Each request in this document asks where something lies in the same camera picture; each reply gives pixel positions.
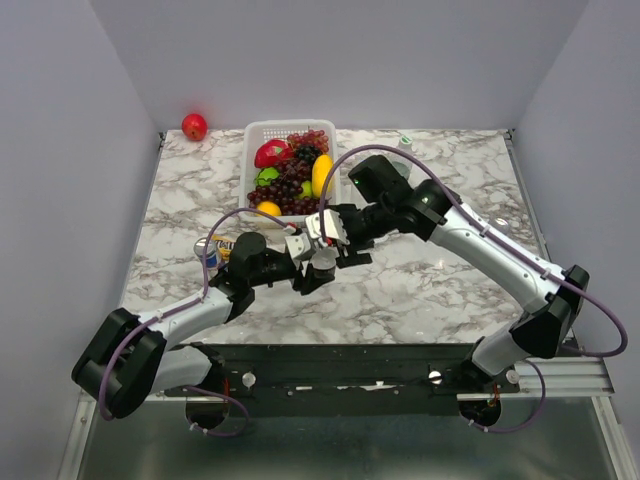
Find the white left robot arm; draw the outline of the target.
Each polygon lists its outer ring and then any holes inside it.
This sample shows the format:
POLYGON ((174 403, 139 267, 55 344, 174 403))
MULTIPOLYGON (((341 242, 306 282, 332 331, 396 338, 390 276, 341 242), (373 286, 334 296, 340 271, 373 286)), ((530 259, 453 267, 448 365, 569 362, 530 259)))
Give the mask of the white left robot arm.
POLYGON ((337 253, 305 232, 287 237, 284 251, 263 235, 238 237, 227 264, 203 290, 151 312, 110 312, 72 370, 71 378, 98 403, 106 420, 133 413, 151 393, 163 358, 180 342, 244 313, 255 289, 288 281, 302 295, 335 278, 337 253))

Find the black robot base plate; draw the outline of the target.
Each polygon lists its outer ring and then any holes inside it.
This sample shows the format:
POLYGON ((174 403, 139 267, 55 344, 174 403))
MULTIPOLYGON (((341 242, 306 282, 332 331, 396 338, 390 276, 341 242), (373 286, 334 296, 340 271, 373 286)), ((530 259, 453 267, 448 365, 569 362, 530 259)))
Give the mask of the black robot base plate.
POLYGON ((189 384, 227 394, 254 419, 464 414, 493 424, 504 401, 579 390, 560 380, 571 357, 510 363, 485 380, 466 372, 469 344, 185 347, 205 366, 189 384))

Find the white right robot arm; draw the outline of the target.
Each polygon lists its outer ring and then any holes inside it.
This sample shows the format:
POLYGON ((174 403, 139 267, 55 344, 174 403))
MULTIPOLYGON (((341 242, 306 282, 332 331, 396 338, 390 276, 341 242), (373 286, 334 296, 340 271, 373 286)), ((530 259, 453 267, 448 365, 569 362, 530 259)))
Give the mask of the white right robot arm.
POLYGON ((367 201, 333 205, 306 218, 312 242, 336 249, 345 268, 369 262, 374 240, 396 230, 440 246, 480 270, 522 307, 519 319, 480 338, 459 368, 462 384, 480 392, 507 367, 530 357, 551 359, 577 317, 589 274, 537 257, 482 220, 435 180, 412 187, 382 155, 368 157, 349 177, 367 201))

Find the clear bottle dark label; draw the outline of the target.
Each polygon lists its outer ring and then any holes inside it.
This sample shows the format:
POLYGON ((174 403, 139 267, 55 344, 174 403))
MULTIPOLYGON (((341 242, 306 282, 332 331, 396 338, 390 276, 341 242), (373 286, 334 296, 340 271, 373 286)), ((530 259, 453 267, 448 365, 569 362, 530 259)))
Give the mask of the clear bottle dark label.
POLYGON ((337 256, 338 254, 331 248, 317 251, 310 260, 310 266, 313 268, 313 277, 317 280, 333 281, 335 279, 337 256))

